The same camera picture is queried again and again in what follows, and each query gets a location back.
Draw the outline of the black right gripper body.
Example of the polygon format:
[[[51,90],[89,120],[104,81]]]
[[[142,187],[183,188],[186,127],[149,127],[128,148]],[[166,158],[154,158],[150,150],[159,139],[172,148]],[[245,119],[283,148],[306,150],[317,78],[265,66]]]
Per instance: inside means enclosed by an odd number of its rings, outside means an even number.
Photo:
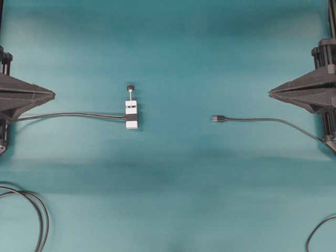
[[[326,38],[319,41],[318,47],[311,51],[314,58],[315,68],[335,65],[335,38]],[[323,138],[333,153],[335,153],[335,108],[331,108],[322,113]]]

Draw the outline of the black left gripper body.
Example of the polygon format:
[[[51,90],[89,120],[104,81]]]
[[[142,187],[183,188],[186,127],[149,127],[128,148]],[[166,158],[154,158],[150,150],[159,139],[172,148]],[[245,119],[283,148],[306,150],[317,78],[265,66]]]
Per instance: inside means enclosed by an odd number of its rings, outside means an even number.
[[[13,56],[4,52],[3,47],[1,46],[1,73],[5,75],[10,74],[10,66],[13,60]],[[8,135],[8,125],[5,119],[1,118],[1,155],[7,149],[7,135]]]

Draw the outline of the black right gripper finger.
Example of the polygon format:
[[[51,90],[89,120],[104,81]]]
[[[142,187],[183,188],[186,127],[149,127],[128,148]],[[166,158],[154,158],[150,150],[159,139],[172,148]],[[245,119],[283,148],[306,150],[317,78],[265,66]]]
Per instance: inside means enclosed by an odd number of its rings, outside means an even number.
[[[321,87],[323,85],[335,82],[335,70],[329,71],[328,68],[318,68],[292,81],[288,81],[269,91],[273,95],[286,91],[308,90]]]
[[[328,110],[335,109],[335,107],[333,107],[333,106],[315,104],[311,101],[308,101],[308,102],[299,101],[299,100],[295,100],[295,99],[292,99],[292,98],[281,97],[281,96],[273,95],[273,94],[270,94],[269,97],[271,97],[273,99],[276,99],[276,100],[279,100],[279,101],[282,101],[282,102],[285,102],[285,103],[289,103],[289,104],[301,107],[301,108],[307,110],[310,113],[325,113]]]

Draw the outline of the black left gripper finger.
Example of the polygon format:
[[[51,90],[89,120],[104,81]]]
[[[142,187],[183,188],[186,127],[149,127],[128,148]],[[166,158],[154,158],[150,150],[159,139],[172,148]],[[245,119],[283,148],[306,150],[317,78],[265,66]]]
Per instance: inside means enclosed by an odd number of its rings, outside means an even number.
[[[1,92],[1,118],[18,118],[24,112],[54,100],[51,93]]]
[[[40,87],[38,85],[22,81],[12,76],[1,73],[1,92],[13,92],[13,93],[31,93],[39,95],[51,95],[56,94],[48,89]]]

